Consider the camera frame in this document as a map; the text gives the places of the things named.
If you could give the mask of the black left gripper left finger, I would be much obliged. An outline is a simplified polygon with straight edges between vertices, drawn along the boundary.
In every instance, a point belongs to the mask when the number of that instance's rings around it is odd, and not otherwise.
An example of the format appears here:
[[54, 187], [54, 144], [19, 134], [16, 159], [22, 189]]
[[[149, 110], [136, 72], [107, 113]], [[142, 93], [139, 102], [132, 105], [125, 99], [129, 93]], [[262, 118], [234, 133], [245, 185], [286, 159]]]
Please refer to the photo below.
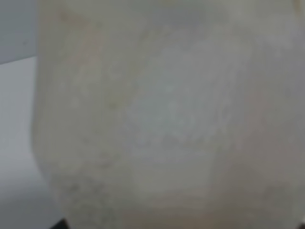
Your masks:
[[65, 219], [61, 219], [59, 222], [54, 224], [54, 229], [70, 229]]

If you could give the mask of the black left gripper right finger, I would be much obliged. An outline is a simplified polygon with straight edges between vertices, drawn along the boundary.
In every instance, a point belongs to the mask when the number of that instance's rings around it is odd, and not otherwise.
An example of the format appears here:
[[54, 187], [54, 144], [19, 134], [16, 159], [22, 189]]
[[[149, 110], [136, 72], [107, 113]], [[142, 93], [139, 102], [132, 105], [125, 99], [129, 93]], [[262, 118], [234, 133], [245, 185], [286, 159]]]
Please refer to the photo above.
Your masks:
[[305, 224], [300, 224], [297, 229], [305, 229]]

